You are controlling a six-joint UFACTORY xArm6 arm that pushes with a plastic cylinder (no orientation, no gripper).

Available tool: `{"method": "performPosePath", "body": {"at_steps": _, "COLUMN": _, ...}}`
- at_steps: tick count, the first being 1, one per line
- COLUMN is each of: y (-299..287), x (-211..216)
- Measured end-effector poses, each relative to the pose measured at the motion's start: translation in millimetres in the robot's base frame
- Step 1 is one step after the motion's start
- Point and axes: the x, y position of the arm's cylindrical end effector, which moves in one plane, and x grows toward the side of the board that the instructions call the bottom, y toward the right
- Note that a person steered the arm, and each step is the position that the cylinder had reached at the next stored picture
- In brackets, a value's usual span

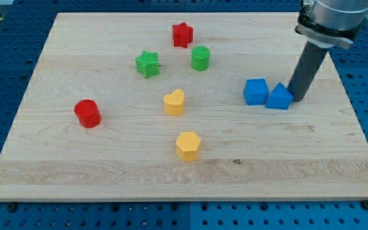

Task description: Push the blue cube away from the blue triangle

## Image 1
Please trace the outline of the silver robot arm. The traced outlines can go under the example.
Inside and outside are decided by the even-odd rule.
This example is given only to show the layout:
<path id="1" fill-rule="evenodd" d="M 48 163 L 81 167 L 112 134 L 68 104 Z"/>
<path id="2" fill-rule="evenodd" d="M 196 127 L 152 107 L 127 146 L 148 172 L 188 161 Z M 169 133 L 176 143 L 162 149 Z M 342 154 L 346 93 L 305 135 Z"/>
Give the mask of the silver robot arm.
<path id="1" fill-rule="evenodd" d="M 368 0 L 301 0 L 295 31 L 322 49 L 349 49 L 367 12 Z"/>

